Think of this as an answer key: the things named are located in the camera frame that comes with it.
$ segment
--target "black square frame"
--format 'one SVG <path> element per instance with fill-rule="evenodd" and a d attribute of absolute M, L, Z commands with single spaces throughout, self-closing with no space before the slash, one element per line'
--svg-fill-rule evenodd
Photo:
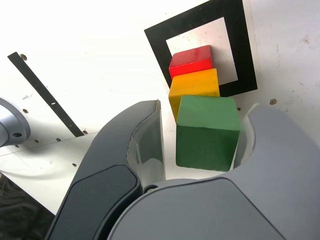
<path fill-rule="evenodd" d="M 242 0 L 210 0 L 144 30 L 169 88 L 172 55 L 166 40 L 222 17 L 238 79 L 220 85 L 220 96 L 229 97 L 258 89 Z"/>

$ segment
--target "metal bracket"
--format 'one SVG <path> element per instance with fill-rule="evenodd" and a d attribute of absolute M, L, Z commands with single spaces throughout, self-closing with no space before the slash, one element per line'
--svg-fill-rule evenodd
<path fill-rule="evenodd" d="M 22 113 L 0 98 L 0 147 L 22 144 L 30 133 L 30 126 Z"/>

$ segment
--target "black strip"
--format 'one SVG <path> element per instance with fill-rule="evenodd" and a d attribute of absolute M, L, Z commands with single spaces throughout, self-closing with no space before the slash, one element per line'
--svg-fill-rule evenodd
<path fill-rule="evenodd" d="M 65 110 L 60 106 L 57 100 L 51 95 L 49 90 L 43 85 L 39 78 L 34 74 L 25 61 L 19 56 L 17 52 L 8 56 L 9 60 L 19 70 L 19 72 L 27 79 L 32 87 L 38 92 L 43 100 L 49 105 L 54 113 L 60 118 L 64 125 L 70 130 L 75 137 L 83 136 L 84 133 L 78 128 L 78 126 L 72 121 Z"/>
<path fill-rule="evenodd" d="M 144 30 L 169 87 L 172 83 L 169 73 L 172 56 L 166 40 L 222 17 L 238 79 L 220 85 L 220 96 L 229 97 L 258 89 L 242 0 L 210 0 Z"/>

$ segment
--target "cube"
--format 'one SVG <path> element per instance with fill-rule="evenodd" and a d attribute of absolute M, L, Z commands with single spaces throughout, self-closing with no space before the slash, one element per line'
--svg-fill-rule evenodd
<path fill-rule="evenodd" d="M 213 68 L 187 73 L 173 78 L 169 92 L 169 102 L 176 122 L 180 100 L 183 95 L 219 97 L 217 70 Z"/>
<path fill-rule="evenodd" d="M 240 129 L 232 98 L 183 96 L 176 122 L 176 165 L 229 171 Z"/>
<path fill-rule="evenodd" d="M 171 78 L 182 74 L 213 69 L 210 45 L 175 53 L 169 66 Z"/>

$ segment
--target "dark floor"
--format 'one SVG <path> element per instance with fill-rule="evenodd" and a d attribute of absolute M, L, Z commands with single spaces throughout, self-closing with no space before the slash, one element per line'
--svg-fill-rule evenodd
<path fill-rule="evenodd" d="M 43 240 L 54 217 L 11 180 L 1 176 L 0 240 Z"/>

